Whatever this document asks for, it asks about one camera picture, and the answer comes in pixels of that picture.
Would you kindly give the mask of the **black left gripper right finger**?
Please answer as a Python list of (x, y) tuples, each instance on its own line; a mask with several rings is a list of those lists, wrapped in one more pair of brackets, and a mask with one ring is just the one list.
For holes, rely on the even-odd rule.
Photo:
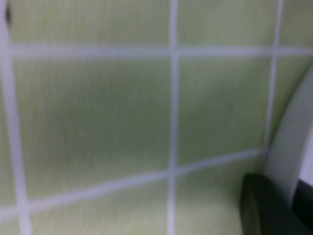
[(313, 225), (313, 187), (305, 181), (298, 181), (292, 209), (306, 226)]

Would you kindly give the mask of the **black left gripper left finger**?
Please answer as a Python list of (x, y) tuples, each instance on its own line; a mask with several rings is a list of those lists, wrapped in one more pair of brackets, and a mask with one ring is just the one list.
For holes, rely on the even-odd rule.
[(240, 195), (240, 221), (244, 235), (311, 235), (266, 176), (247, 173)]

